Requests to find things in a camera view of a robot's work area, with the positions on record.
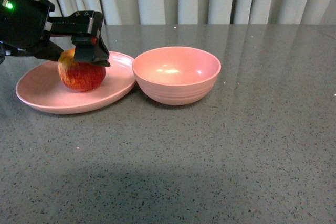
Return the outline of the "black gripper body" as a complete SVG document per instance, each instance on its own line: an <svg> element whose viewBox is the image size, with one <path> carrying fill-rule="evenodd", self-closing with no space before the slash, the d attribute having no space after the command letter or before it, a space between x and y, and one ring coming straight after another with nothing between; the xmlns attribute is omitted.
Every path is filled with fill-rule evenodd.
<svg viewBox="0 0 336 224"><path fill-rule="evenodd" d="M28 49L50 39L49 0L1 0L1 42Z"/></svg>

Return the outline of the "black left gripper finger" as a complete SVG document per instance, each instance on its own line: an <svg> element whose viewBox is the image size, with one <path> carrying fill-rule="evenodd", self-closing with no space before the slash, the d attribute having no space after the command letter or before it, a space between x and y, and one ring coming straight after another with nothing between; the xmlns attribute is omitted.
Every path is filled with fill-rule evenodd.
<svg viewBox="0 0 336 224"><path fill-rule="evenodd" d="M35 57L37 59L58 62L63 49L53 42L49 42L46 46L39 44L27 49L11 49L10 56L14 57Z"/></svg>

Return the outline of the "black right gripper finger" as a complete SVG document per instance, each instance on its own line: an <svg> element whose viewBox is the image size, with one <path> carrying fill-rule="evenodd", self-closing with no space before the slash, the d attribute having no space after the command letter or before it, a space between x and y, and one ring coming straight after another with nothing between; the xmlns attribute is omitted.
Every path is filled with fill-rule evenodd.
<svg viewBox="0 0 336 224"><path fill-rule="evenodd" d="M76 11L67 17L51 17L51 35L71 37L74 60L109 67L110 53L101 37L104 16L93 10Z"/></svg>

